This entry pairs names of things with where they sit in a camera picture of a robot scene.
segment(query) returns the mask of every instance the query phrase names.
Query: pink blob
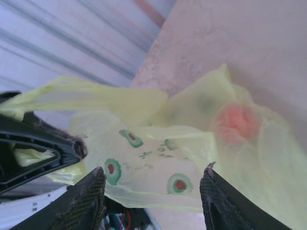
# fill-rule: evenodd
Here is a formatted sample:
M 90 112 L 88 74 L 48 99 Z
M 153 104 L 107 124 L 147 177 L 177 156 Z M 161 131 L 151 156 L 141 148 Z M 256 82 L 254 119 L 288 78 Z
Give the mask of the pink blob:
M 240 143 L 242 138 L 255 137 L 261 124 L 257 114 L 241 104 L 232 104 L 223 109 L 217 117 L 217 123 L 223 139 L 232 143 Z

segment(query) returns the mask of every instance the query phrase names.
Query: yellow plastic bag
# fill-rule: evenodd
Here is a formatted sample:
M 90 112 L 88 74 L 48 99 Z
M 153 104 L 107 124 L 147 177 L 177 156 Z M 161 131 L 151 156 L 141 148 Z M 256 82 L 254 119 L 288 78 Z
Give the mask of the yellow plastic bag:
M 215 161 L 215 171 L 264 211 L 292 229 L 307 225 L 306 154 L 279 115 L 231 83 L 226 65 L 170 99 L 60 77 L 0 105 L 16 110 L 82 110 L 69 132 L 83 137 L 88 156 L 54 180 L 74 184 L 102 166 L 106 195 L 127 207 L 202 212 L 199 182 Z

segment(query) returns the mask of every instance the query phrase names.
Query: corrugated metal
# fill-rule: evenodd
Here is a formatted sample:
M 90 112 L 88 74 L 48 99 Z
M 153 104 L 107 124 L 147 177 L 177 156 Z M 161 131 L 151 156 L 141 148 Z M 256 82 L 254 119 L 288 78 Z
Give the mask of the corrugated metal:
M 0 0 L 0 90 L 27 92 L 64 74 L 129 87 L 174 3 Z M 67 128 L 67 114 L 42 116 Z

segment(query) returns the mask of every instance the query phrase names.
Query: plastic bag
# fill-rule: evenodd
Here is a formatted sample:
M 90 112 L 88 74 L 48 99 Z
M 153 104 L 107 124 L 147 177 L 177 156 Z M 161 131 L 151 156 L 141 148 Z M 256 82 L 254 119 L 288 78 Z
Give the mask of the plastic bag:
M 306 154 L 278 114 L 231 83 L 226 65 L 170 99 L 60 77 L 0 105 L 15 110 L 82 110 L 69 132 L 83 137 L 89 154 L 70 166 L 71 180 L 66 170 L 56 181 L 74 184 L 102 166 L 106 195 L 127 207 L 202 212 L 199 181 L 215 161 L 214 170 L 264 211 L 292 229 L 307 225 Z

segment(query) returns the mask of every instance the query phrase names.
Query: textured wall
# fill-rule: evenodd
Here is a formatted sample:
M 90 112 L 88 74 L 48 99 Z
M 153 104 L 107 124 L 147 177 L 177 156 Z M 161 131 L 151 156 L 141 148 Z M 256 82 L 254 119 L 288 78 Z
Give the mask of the textured wall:
M 0 91 L 68 74 L 129 87 L 172 0 L 0 0 Z M 62 113 L 49 122 L 67 125 Z

